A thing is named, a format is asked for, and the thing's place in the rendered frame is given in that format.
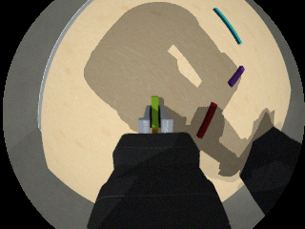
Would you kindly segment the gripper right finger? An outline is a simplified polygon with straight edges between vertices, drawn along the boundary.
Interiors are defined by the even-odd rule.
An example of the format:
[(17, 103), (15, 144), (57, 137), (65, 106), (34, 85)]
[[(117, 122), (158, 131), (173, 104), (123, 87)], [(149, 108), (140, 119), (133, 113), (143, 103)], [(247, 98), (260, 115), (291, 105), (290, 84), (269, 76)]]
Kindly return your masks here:
[(161, 127), (161, 133), (173, 132), (173, 118), (168, 117), (163, 105), (158, 105), (158, 124)]

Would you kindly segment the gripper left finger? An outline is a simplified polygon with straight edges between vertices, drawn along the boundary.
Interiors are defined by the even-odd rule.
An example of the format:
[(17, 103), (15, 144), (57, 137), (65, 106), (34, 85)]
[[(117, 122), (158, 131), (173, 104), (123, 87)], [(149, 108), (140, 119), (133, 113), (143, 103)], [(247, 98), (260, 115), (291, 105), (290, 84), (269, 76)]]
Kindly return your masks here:
[(147, 105), (143, 117), (138, 118), (138, 133), (150, 134), (152, 127), (152, 105)]

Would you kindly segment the turquoise rod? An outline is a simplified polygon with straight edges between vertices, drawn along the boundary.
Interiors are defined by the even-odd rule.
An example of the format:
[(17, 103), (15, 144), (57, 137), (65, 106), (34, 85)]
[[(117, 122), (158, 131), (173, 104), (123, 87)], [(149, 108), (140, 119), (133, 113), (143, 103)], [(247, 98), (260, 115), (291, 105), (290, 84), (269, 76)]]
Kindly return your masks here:
[(230, 22), (227, 20), (227, 18), (222, 14), (222, 12), (218, 8), (214, 8), (213, 11), (220, 17), (220, 19), (224, 22), (224, 24), (227, 26), (231, 34), (233, 35), (235, 41), (237, 44), (241, 44), (242, 41), (240, 40), (239, 36), (237, 35), (236, 31), (234, 30), (233, 26), (230, 24)]

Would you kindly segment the purple rod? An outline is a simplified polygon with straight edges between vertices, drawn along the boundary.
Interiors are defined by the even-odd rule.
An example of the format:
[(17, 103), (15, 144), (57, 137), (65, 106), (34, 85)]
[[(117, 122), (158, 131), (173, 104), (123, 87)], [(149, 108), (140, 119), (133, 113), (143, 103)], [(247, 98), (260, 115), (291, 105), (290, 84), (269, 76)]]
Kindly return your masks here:
[(245, 71), (243, 66), (240, 66), (237, 71), (234, 73), (234, 75), (231, 77), (231, 79), (228, 81), (229, 86), (233, 86), (235, 82), (238, 80), (238, 78), (243, 74)]

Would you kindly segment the dark red rod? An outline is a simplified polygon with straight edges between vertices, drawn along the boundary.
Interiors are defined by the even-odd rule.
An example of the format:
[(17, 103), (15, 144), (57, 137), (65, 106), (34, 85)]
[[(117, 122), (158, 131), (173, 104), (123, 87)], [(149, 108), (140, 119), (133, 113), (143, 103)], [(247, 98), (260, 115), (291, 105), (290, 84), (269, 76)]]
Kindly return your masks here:
[(215, 112), (216, 108), (217, 108), (217, 104), (211, 102), (209, 110), (207, 111), (206, 116), (196, 134), (197, 137), (202, 138), (203, 135), (206, 133), (206, 131), (211, 123), (211, 120), (214, 116), (214, 112)]

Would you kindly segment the lime green rod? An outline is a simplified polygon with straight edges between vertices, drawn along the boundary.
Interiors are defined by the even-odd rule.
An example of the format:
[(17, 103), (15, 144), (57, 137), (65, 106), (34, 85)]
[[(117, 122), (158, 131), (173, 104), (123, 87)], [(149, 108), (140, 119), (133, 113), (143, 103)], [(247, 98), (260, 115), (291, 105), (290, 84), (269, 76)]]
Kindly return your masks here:
[(152, 96), (152, 129), (158, 129), (158, 95)]

